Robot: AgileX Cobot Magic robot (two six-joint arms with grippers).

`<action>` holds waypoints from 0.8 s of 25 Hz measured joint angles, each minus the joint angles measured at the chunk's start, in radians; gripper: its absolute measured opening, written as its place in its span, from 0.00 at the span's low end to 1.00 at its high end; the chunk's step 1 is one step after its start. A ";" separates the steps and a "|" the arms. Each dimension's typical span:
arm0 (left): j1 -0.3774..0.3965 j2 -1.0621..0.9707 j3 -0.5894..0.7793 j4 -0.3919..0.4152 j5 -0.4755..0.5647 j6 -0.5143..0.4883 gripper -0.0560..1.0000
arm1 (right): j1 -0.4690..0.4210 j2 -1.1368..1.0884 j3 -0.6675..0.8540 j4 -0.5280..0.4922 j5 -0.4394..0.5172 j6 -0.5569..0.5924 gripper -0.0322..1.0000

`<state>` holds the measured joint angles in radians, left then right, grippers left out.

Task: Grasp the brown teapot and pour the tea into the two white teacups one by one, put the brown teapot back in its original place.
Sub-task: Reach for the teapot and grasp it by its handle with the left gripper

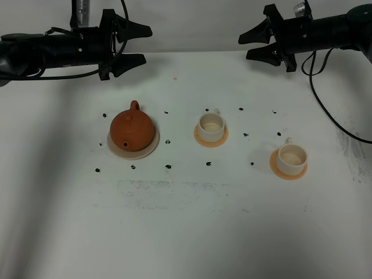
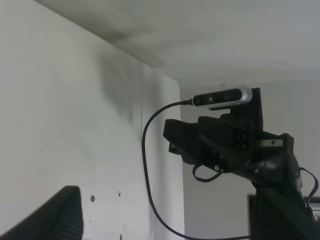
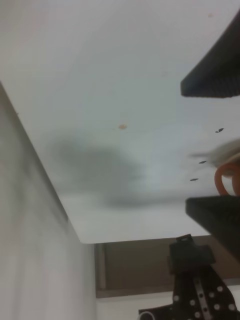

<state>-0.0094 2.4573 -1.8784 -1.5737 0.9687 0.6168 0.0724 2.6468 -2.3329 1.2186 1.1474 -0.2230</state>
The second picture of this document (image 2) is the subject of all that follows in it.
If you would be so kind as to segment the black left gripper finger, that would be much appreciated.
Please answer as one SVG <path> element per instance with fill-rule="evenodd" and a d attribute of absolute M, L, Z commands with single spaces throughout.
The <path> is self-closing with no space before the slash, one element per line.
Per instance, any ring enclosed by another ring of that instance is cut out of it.
<path fill-rule="evenodd" d="M 81 240 L 84 219 L 78 186 L 63 187 L 41 207 L 3 233 L 2 240 Z"/>

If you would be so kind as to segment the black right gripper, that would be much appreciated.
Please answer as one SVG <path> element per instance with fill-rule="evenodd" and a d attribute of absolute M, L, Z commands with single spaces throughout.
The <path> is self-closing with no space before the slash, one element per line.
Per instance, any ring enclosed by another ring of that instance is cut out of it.
<path fill-rule="evenodd" d="M 195 123 L 166 120 L 163 136 L 170 152 L 189 165 L 248 180 L 292 180 L 293 139 L 263 130 L 261 91 L 251 90 L 248 103 L 209 109 L 226 110 L 220 117 L 200 116 Z"/>

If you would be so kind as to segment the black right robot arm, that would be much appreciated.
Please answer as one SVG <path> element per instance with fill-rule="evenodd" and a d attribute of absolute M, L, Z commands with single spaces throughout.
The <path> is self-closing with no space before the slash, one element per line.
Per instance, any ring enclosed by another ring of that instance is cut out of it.
<path fill-rule="evenodd" d="M 165 121 L 163 136 L 169 151 L 195 169 L 205 166 L 216 176 L 232 173 L 256 189 L 250 227 L 253 240 L 317 240 L 314 220 L 301 188 L 301 168 L 294 138 L 263 130 L 261 91 L 239 87 L 196 95 L 196 107 L 229 109 L 220 117 L 201 116 L 195 123 Z"/>

